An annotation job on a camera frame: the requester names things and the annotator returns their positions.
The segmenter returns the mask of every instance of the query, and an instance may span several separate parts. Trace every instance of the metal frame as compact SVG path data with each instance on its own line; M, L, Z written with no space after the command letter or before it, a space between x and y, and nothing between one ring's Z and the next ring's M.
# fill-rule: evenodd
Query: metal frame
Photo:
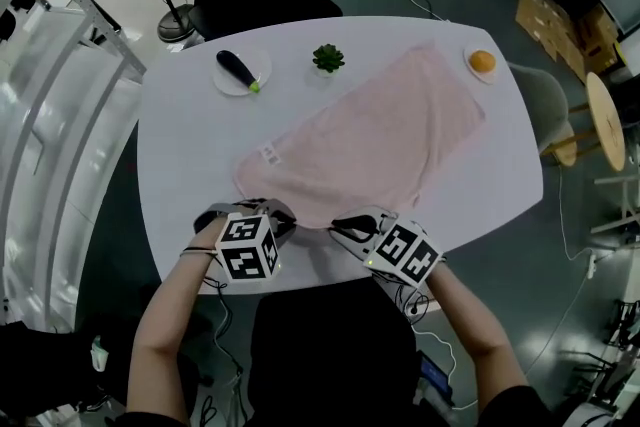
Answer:
M640 213L636 211L636 208L640 207L640 146L637 144L634 148L634 162L636 165L636 174L625 176L614 176L612 178L597 178L593 181L595 185L611 185L622 184L622 200L620 204L621 219L619 221L612 221L610 223L601 224L591 228L591 233L600 233L614 228L619 228L625 224L637 222L640 224ZM638 184L638 195L635 199L634 205L629 201L629 184Z
M2 1L0 2L0 7L2 7L2 4L5 1L7 3L7 6L11 2L11 0L0 0L0 1ZM37 0L37 1L47 11L50 9L49 3L46 0ZM142 64L142 62L131 51L131 49L127 46L125 41L122 38L120 38L120 36L115 32L113 19L108 17L107 13L101 12L101 9L94 3L93 0L74 0L74 1L78 4L80 9L84 11L86 15L86 19L79 26L78 30L74 32L71 40L66 45L64 45L63 49L61 49L59 56L54 60L54 65L51 68L49 74L44 79L44 82L41 84L40 89L35 92L32 105L26 106L26 109L27 109L26 116L22 120L22 123L20 124L20 128L18 132L14 133L14 137L16 137L14 139L15 144L10 144L9 146L11 146L11 148L5 147L4 148L5 151L2 152L4 154L3 155L4 158L2 159L3 164L4 163L8 164L8 169L5 170L6 174L4 175L2 180L2 182L4 182L3 183L4 187L0 191L0 194L2 194L2 196L0 197L0 239L2 243L2 248L0 248L0 298L2 299L4 299L5 297L3 271L4 271L6 228L7 228L7 220L8 220L7 216L9 213L11 196L13 194L13 184L15 182L15 178L18 172L18 166L22 158L22 154L24 152L28 134L30 133L33 127L33 124L37 117L40 106L42 105L42 102L45 100L49 92L49 89L51 85L54 83L58 75L58 72L62 68L64 62L66 61L68 56L71 54L71 51L73 50L73 48L75 48L77 44L82 43L84 32L91 25L96 27L104 35L104 37L107 40L109 40L109 42L115 47L115 49L122 55L122 61L118 65L115 75L113 76L112 79L108 81L108 84L106 84L105 91L103 91L99 95L97 102L95 102L95 105L93 106L95 110L89 115L88 119L86 120L87 121L86 126L78 127L77 132L79 135L76 134L74 139L78 143L78 148L71 149L74 151L69 150L70 153L73 153L72 155L73 158L68 163L69 171L72 173L72 175L68 177L63 177L64 180L62 180L62 183L58 184L60 186L59 187L60 190L58 191L59 194L53 194L53 196L51 196L51 192L48 193L47 199L45 200L46 205L43 205L43 208L48 208L49 210L56 211L58 221L61 217L63 205L66 202L66 195L69 192L69 187L73 179L73 173L75 172L75 168L77 166L78 160L82 153L82 149L84 148L84 144L86 143L91 133L91 130L93 128L93 125L100 113L100 110L104 105L104 103L106 102L106 99L108 98L109 93L112 91L113 86L115 85L118 77L122 75L122 73L125 71L125 69L128 66L131 66L131 68L133 68L133 70L135 71L134 75L137 75L136 78L138 78L140 82L142 80L142 76L146 72L146 68ZM54 180L56 180L56 183L57 183L61 179L56 174L54 176ZM60 202L60 204L59 205L50 204L50 201L52 201L51 198L57 199ZM41 246L40 239L38 241L38 246L37 246L37 255L40 255L40 256L48 255L49 256L48 260L51 260L46 262L39 262L39 260L37 260L36 273L35 273L36 275L34 276L34 285L35 285L35 288L37 289L37 292L39 292L40 294L44 294L44 296L41 297L40 299L43 302L45 313L41 319L42 325L38 326L40 329L43 329L43 330L46 330L48 328L47 322L48 322L49 311L50 311L49 309L51 304L51 297L50 297L51 271L53 267L53 255L55 254L55 246L57 242L58 229L59 229L59 222L56 223L56 226L53 227L52 232L49 234L50 237L48 237L48 240L50 242L50 247L45 248L44 246ZM5 321L5 311L4 311L4 308L0 308L0 325L4 324L4 321Z

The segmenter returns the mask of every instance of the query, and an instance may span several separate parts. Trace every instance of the white plate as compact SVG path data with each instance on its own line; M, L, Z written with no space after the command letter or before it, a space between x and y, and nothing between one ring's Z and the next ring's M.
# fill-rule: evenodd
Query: white plate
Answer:
M229 46L225 48L225 50L233 52L244 63L258 81L260 89L265 86L269 76L271 75L271 59L265 50L240 45ZM213 56L211 75L213 76L213 83L224 94L231 96L246 96L251 93L247 86L220 66L215 55Z
M471 67L471 63L469 62L469 58L471 57L471 55L478 51L478 50L484 50L485 52L489 52L491 55L493 55L495 57L495 55L493 54L493 52L491 52L490 50L487 50L484 47L481 47L480 45L468 45L463 52L463 58L464 58L464 62L467 65L467 68L469 69L469 71L471 73L473 73L476 78L480 79L482 82L484 82L485 84L493 84L496 80L496 77L498 76L498 73L500 72L500 64L498 63L498 60L496 59L496 67L491 70L490 72L487 73L479 73L476 70L474 70Z

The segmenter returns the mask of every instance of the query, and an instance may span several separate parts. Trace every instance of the fan stand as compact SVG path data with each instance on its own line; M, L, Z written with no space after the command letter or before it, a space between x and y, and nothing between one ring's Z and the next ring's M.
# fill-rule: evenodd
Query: fan stand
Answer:
M182 4L177 8L171 0L166 0L169 12L158 22L158 37L165 43L173 43L189 37L196 28L189 19L193 4Z
M166 43L183 40L189 37L195 27L189 19L189 11L193 4L182 4L177 8L171 0L165 0L169 6L169 12L158 22L158 37Z

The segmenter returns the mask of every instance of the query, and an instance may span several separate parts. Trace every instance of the wrist strap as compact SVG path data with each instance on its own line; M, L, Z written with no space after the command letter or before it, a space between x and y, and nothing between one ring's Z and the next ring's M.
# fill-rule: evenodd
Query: wrist strap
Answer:
M199 253L206 253L213 257L215 257L218 254L218 252L215 249L210 249L208 247L187 246L180 252L180 256L193 255L193 254L199 254Z

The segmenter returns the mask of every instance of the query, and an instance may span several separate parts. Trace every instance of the towel tag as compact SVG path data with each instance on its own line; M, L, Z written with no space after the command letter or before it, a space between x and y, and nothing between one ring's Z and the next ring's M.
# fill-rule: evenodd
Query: towel tag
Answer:
M278 156L273 144L267 143L260 147L260 154L262 158L269 164L270 166L277 166L282 162L280 157Z

